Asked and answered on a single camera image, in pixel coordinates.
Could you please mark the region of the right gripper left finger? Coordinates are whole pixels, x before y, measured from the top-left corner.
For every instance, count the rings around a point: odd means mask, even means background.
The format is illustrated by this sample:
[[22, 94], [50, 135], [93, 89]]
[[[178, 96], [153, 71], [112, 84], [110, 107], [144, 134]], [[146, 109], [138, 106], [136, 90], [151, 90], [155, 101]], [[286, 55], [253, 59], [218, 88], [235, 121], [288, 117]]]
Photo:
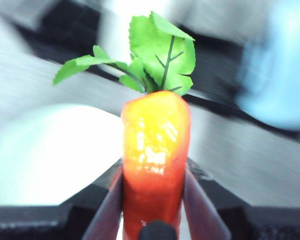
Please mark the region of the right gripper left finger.
[[121, 218], [118, 160], [58, 205], [0, 206], [0, 240], [114, 240]]

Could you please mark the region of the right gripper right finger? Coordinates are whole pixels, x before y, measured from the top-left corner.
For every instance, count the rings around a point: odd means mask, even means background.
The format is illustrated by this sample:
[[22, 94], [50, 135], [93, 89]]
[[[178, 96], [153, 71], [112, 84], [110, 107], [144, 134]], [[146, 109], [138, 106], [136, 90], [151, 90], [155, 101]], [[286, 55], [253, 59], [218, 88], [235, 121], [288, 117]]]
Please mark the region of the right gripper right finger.
[[300, 240], [300, 208], [252, 206], [187, 160], [182, 240]]

